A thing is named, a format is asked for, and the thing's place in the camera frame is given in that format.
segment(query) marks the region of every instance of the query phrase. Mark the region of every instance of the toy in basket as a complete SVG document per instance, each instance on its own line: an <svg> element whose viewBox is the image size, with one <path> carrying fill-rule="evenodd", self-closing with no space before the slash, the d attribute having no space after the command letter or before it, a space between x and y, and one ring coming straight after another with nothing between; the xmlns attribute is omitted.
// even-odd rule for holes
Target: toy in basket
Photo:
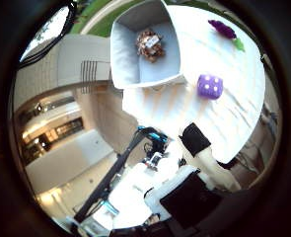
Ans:
<svg viewBox="0 0 291 237"><path fill-rule="evenodd" d="M137 54L143 55L150 62L155 62L158 57L164 56L165 51L162 47L160 36L151 29L146 29L136 39Z"/></svg>

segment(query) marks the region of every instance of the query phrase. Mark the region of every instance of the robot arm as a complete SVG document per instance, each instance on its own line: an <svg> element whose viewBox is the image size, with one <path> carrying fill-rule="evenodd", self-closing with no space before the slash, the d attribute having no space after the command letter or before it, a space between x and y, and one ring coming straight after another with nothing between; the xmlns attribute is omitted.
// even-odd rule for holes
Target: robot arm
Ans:
<svg viewBox="0 0 291 237"><path fill-rule="evenodd" d="M216 188L230 192L241 189L241 186L231 172L216 162L212 155L210 141L194 123L191 123L184 129L180 139L184 146L184 158L189 161L190 165L199 168L203 173L207 174L210 178L209 182L212 182Z"/></svg>

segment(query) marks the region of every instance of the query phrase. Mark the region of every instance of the white tabletop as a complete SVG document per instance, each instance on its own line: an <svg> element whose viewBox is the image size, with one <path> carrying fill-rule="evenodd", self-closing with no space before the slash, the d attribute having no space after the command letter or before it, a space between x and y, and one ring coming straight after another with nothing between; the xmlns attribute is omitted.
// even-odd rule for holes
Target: white tabletop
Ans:
<svg viewBox="0 0 291 237"><path fill-rule="evenodd" d="M126 89L123 109L140 124L155 126L171 138L194 121L212 143L214 158L228 163L247 142L260 115L265 76L259 50L241 29L214 13L185 6L169 6L168 10L178 35L181 71L187 83L166 85L159 91ZM208 20L230 26L246 52L221 37ZM196 81L204 73L224 81L223 94L216 101L196 95Z"/></svg>

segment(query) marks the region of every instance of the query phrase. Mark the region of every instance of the gray basket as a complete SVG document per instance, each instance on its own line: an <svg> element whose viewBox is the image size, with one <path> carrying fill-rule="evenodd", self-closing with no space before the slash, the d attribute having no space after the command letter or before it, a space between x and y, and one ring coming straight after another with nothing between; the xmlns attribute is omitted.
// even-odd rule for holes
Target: gray basket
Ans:
<svg viewBox="0 0 291 237"><path fill-rule="evenodd" d="M137 36L147 28L163 36L166 55L154 63L137 55L135 46ZM160 0L145 1L114 21L110 35L110 63L113 84L118 89L184 81L178 38L165 3Z"/></svg>

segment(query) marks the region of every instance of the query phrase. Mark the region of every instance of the purple die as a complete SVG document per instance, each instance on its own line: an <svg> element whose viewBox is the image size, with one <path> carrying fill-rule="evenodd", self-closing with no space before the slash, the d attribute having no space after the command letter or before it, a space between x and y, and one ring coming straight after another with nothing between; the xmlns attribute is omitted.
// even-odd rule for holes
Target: purple die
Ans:
<svg viewBox="0 0 291 237"><path fill-rule="evenodd" d="M223 92L223 80L213 75L200 75L197 81L197 94L211 100L218 99Z"/></svg>

